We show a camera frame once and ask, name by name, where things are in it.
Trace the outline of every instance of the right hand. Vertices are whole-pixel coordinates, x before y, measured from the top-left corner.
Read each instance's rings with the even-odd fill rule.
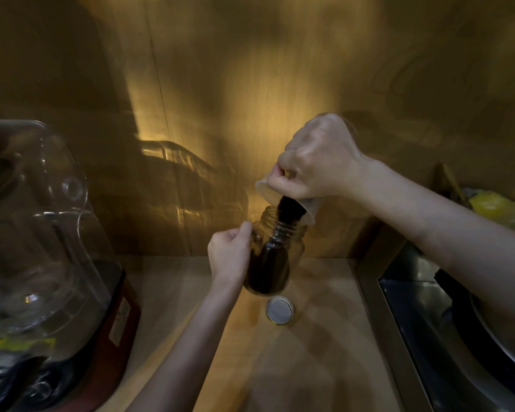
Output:
[[[294,199],[327,195],[351,198],[361,187],[361,175],[370,161],[358,149],[341,117],[319,115],[294,134],[267,183],[271,189]]]

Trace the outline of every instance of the wooden backsplash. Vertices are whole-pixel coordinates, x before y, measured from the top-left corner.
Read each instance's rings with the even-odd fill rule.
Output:
[[[0,0],[0,118],[62,133],[119,253],[203,255],[319,112],[427,183],[515,199],[515,0]],[[308,255],[368,214],[327,200]]]

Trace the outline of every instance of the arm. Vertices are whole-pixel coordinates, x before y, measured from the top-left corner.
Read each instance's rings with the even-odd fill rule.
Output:
[[[296,172],[293,179],[283,171]],[[311,120],[294,135],[268,184],[293,198],[351,198],[414,242],[482,300],[515,318],[515,232],[364,156],[343,120]]]
[[[208,245],[212,286],[128,412],[192,411],[237,301],[250,257],[252,225],[216,233]]]

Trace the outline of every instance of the hand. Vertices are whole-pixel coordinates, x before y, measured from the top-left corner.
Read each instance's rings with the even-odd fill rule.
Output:
[[[352,198],[362,186],[361,174],[369,161],[372,159],[360,152],[341,117],[319,115],[294,134],[267,183],[295,199],[326,195]]]
[[[208,244],[212,269],[212,287],[238,294],[250,260],[252,224],[244,221],[240,228],[215,233]]]

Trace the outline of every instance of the wood grain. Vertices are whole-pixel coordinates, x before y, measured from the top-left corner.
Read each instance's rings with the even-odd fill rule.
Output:
[[[427,185],[515,199],[515,0],[0,0],[0,118],[52,124],[120,253],[204,255],[319,112]],[[369,214],[326,201],[311,256]]]
[[[134,276],[142,319],[124,381],[100,412],[127,408],[210,285],[206,257],[145,257]],[[242,291],[195,411],[399,411],[347,261],[303,259],[283,294],[296,315],[276,326],[267,298]]]

